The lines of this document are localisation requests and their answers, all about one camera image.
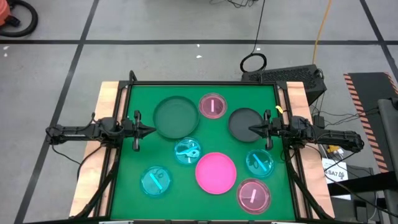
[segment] table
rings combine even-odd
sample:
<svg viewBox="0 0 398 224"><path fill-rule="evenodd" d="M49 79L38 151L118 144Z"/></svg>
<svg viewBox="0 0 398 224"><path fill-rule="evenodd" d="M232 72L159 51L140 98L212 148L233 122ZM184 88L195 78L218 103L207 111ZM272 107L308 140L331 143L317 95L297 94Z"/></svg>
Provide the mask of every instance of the table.
<svg viewBox="0 0 398 224"><path fill-rule="evenodd" d="M96 119L105 116L112 116L118 85L119 85L118 82L102 83L95 110ZM297 82L288 82L287 93L289 94L292 114L303 116L304 118L311 120L310 111L308 108L303 84ZM120 100L121 106L119 107L119 111L122 111L124 109L125 97L126 97L126 91L124 90L121 95L121 100ZM284 94L282 90L279 90L279 97L281 102L284 102ZM119 114L118 119L121 119L122 113L118 114ZM98 142L89 142L85 150L85 156L87 156L90 152L95 150L98 146L99 146ZM302 158L303 171L305 174L305 180L309 191L315 197L317 202L323 207L323 209L329 215L334 216L319 153L315 152L311 148L301 149L300 152ZM100 149L96 154L91 156L81 168L80 178L76 186L76 192L73 198L70 215L77 214L86 205L86 203L90 200L91 196L98 188L98 184L100 182L101 170L103 167L104 156L105 156L105 148ZM303 197L299 193L299 189L297 187L296 189L297 189L296 191L297 191L298 208L300 210L300 216L307 217ZM105 215L106 203L108 202L107 200L108 197L109 197L109 187L103 194L99 215Z"/></svg>

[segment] red vacuum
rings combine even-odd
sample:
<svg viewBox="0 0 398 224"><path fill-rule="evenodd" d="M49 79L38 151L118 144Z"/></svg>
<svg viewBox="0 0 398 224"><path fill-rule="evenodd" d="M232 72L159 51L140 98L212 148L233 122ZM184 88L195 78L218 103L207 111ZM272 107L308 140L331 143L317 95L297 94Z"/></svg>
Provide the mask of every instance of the red vacuum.
<svg viewBox="0 0 398 224"><path fill-rule="evenodd" d="M11 10L15 6L24 6L27 8L32 14L32 21L29 26L27 26L24 30L20 31L4 31L4 27L13 26L19 27L21 21L16 17L12 16ZM39 17L37 15L36 10L27 2L22 0L0 0L0 35L5 37L22 37L32 33L37 26L37 22Z"/></svg>

